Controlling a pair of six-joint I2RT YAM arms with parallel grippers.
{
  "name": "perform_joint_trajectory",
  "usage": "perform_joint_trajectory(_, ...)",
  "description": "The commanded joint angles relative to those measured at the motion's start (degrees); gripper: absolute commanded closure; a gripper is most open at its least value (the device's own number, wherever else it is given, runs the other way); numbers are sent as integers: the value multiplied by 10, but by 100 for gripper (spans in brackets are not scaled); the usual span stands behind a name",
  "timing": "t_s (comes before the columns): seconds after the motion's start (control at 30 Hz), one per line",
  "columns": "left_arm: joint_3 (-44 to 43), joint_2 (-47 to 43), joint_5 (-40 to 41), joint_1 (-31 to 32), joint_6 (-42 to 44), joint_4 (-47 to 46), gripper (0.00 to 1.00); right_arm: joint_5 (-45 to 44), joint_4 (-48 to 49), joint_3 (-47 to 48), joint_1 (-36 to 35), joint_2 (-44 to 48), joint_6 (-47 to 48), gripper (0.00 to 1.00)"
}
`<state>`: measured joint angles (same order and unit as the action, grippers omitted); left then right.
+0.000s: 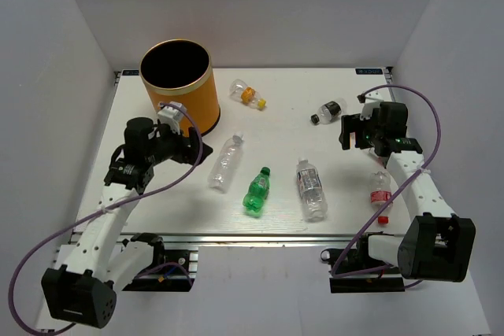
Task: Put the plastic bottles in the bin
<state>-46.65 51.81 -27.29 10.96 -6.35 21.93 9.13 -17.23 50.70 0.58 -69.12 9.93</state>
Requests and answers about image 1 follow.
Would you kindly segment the clear bottle white cap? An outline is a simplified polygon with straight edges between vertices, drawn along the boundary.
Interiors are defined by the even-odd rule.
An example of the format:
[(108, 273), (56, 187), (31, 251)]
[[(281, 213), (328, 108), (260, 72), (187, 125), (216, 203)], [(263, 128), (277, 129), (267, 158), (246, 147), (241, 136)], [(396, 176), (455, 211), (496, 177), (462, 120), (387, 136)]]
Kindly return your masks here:
[(221, 193), (229, 190), (243, 155), (243, 143), (242, 132), (236, 132), (224, 143), (208, 177), (210, 189)]

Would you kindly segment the water bottle blue label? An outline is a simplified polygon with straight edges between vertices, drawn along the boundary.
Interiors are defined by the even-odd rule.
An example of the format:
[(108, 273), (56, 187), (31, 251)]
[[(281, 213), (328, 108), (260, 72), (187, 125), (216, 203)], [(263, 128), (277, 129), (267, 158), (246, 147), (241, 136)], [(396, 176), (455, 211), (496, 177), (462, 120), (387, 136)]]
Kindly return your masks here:
[(296, 183), (305, 221), (316, 223), (324, 220), (327, 216), (328, 203), (324, 195), (319, 172), (305, 158), (298, 160)]

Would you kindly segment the green plastic bottle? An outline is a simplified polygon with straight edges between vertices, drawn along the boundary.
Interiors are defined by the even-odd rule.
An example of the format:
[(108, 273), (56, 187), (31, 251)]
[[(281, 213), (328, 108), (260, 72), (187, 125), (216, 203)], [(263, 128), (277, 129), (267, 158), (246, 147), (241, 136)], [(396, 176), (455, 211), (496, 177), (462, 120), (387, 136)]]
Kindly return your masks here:
[(269, 195), (270, 168), (263, 167), (251, 181), (243, 199), (245, 213), (253, 218), (259, 218)]

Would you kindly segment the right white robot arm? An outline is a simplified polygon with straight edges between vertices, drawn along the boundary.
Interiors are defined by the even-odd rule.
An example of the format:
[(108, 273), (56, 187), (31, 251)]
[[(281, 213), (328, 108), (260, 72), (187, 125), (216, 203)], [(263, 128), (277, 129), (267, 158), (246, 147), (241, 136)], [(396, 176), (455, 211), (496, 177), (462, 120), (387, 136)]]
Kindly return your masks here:
[(443, 200), (423, 168), (423, 150), (406, 135), (408, 109), (397, 102), (366, 100), (359, 114), (343, 116), (342, 148), (372, 148), (399, 185), (412, 220), (403, 237), (384, 233), (359, 238), (357, 266), (367, 272), (383, 263), (405, 279), (461, 282), (465, 279), (476, 226)]

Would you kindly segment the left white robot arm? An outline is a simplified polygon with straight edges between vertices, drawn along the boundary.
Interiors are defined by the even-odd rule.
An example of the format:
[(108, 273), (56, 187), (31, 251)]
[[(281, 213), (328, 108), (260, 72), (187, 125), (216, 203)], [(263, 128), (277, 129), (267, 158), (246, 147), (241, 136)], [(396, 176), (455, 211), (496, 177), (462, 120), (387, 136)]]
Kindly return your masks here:
[(196, 167), (212, 152), (194, 127), (183, 135), (146, 117), (127, 122), (124, 144), (114, 151), (104, 179), (98, 215), (87, 222), (61, 266), (42, 277), (52, 318), (101, 329), (110, 321), (120, 291), (142, 271), (165, 266), (163, 239), (156, 234), (135, 234), (121, 253), (113, 250), (156, 165), (172, 160)]

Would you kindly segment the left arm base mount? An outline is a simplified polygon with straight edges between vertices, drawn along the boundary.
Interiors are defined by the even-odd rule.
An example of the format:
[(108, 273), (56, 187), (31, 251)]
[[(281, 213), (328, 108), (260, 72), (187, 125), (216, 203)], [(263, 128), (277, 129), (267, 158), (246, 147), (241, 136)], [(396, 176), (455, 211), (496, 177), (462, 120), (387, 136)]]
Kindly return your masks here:
[(123, 291), (189, 292), (194, 279), (189, 279), (190, 250), (166, 249), (158, 234), (138, 233), (122, 240), (122, 252), (131, 242), (141, 242), (153, 248), (150, 264), (143, 268)]

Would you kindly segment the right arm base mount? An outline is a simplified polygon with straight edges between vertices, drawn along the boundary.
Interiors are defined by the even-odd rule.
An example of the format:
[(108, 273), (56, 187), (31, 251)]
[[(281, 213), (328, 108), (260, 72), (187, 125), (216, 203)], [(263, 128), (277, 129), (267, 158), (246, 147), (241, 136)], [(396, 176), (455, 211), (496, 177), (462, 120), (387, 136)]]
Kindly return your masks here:
[(404, 293), (406, 284), (399, 269), (369, 255), (371, 237), (384, 236), (399, 245), (402, 237), (383, 232), (362, 235), (332, 274), (337, 259), (344, 248), (326, 248), (320, 253), (321, 263), (329, 270), (331, 294), (389, 294)]

